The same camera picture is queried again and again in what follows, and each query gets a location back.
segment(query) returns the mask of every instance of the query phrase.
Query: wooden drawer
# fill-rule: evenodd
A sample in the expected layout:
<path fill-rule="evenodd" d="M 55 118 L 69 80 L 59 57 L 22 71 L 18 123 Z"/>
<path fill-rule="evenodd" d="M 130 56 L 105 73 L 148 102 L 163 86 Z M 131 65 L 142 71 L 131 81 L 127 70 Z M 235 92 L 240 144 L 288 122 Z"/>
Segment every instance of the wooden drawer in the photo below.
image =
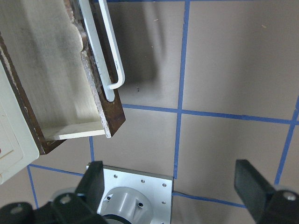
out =
<path fill-rule="evenodd" d="M 114 101 L 106 100 L 84 23 L 71 3 L 0 3 L 0 60 L 40 154 L 70 138 L 111 138 L 125 121 L 119 94 L 114 90 Z M 101 21 L 96 24 L 101 34 Z M 113 82 L 105 35 L 100 41 Z"/>

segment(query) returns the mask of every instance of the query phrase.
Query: metal mounting plate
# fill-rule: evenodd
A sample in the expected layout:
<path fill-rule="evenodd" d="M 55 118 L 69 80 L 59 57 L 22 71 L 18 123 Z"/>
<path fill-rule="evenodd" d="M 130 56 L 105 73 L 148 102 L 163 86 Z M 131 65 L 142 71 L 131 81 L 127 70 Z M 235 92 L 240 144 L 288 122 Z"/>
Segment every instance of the metal mounting plate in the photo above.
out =
<path fill-rule="evenodd" d="M 170 224 L 172 177 L 104 166 L 104 180 L 105 191 L 98 208 L 99 214 L 108 191 L 116 187 L 129 187 L 140 191 L 150 200 L 154 210 L 151 224 Z"/>

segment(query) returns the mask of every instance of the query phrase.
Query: white metal handle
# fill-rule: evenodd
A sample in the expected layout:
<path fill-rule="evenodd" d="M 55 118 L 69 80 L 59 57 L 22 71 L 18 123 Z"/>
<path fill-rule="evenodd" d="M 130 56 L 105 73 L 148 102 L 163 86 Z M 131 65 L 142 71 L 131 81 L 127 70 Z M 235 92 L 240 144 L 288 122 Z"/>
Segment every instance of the white metal handle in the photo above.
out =
<path fill-rule="evenodd" d="M 107 65 L 105 62 L 104 54 L 102 51 L 102 47 L 100 44 L 99 36 L 97 33 L 97 29 L 93 20 L 93 14 L 92 10 L 90 8 L 89 0 L 78 0 L 81 8 L 81 12 L 83 15 L 84 23 L 85 23 L 85 28 L 87 31 L 89 43 L 91 45 L 91 48 L 93 50 L 93 55 L 94 55 L 94 60 L 97 64 L 99 75 L 101 78 L 101 82 L 103 84 L 103 89 L 106 95 L 106 98 L 109 102 L 114 101 L 115 94 L 114 94 L 114 89 L 119 88 L 125 81 L 125 75 L 124 75 L 124 70 L 122 67 L 121 63 L 121 57 L 120 53 L 117 48 L 117 43 L 116 43 L 116 38 L 114 35 L 112 23 L 111 23 L 111 18 L 107 6 L 107 2 L 105 0 L 100 0 L 100 9 L 102 12 L 103 20 L 104 20 L 104 25 L 106 28 L 110 48 L 112 51 L 112 56 L 114 59 L 116 71 L 117 71 L 117 76 L 118 76 L 118 81 L 117 83 L 112 83 Z"/>
<path fill-rule="evenodd" d="M 118 51 L 107 2 L 106 0 L 99 0 L 99 4 L 118 76 L 117 83 L 113 83 L 108 86 L 109 89 L 114 90 L 121 87 L 125 82 L 125 73 L 123 70 L 120 53 Z"/>

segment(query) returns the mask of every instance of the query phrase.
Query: gray floor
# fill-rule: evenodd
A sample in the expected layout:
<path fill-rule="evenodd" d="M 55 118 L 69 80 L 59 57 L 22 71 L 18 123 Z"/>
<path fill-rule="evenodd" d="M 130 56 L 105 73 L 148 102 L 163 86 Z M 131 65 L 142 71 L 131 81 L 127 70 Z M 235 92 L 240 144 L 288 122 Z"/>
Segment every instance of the gray floor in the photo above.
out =
<path fill-rule="evenodd" d="M 36 202 L 24 169 L 0 186 L 0 205 L 43 205 L 81 178 L 61 170 L 84 173 L 93 158 L 175 176 L 175 191 L 216 199 L 174 196 L 173 224 L 254 223 L 234 191 L 236 159 L 299 191 L 299 1 L 122 2 L 109 9 L 127 77 L 119 89 L 127 121 L 111 139 L 93 137 L 93 152 L 81 138 L 41 156 L 28 168 Z"/>

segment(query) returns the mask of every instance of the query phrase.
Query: gray cylindrical mount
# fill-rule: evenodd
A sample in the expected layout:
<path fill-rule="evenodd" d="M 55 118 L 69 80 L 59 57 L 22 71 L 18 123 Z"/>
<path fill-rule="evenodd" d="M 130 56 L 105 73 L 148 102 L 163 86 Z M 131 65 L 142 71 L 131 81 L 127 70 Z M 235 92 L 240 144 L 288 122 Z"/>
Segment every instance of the gray cylindrical mount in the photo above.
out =
<path fill-rule="evenodd" d="M 147 197 L 127 187 L 110 190 L 103 200 L 100 214 L 110 224 L 150 224 L 154 216 Z"/>

